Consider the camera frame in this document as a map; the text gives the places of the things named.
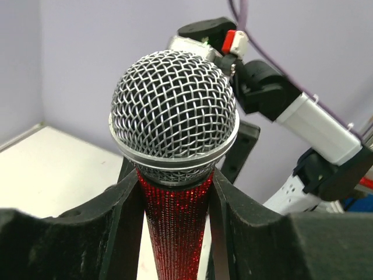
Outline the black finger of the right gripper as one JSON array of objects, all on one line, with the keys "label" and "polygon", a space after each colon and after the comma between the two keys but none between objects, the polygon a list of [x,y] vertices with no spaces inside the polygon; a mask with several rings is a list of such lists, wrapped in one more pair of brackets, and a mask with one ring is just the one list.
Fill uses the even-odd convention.
[{"label": "black finger of the right gripper", "polygon": [[236,140],[226,154],[220,169],[231,184],[235,183],[241,169],[256,145],[260,131],[261,129],[258,126],[240,121]]}]

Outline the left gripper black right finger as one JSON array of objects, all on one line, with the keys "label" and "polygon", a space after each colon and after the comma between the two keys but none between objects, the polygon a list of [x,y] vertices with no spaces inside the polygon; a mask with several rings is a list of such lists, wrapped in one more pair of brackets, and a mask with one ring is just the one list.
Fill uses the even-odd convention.
[{"label": "left gripper black right finger", "polygon": [[216,170],[210,228],[216,279],[371,279],[370,213],[279,215]]}]

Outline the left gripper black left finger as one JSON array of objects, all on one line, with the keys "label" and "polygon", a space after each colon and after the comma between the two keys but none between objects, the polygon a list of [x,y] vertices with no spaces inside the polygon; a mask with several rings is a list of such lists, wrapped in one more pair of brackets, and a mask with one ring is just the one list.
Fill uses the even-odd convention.
[{"label": "left gripper black left finger", "polygon": [[144,207],[136,171],[56,218],[1,210],[2,279],[135,279]]}]

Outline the red glitter microphone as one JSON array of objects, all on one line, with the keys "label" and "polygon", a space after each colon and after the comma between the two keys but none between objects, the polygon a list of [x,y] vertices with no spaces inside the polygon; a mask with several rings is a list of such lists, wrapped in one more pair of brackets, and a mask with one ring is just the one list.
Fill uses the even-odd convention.
[{"label": "red glitter microphone", "polygon": [[159,279],[196,279],[216,163],[240,119],[228,77],[212,62],[163,50],[132,64],[109,128],[135,167]]}]

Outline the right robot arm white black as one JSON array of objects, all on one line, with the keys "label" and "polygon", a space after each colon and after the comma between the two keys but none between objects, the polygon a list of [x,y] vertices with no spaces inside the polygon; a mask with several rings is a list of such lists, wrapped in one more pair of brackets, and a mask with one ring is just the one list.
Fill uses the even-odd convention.
[{"label": "right robot arm white black", "polygon": [[178,29],[188,48],[214,53],[246,114],[259,113],[309,143],[285,184],[265,207],[279,214],[311,211],[348,197],[372,167],[372,150],[285,75],[266,62],[243,62],[247,34],[223,17]]}]

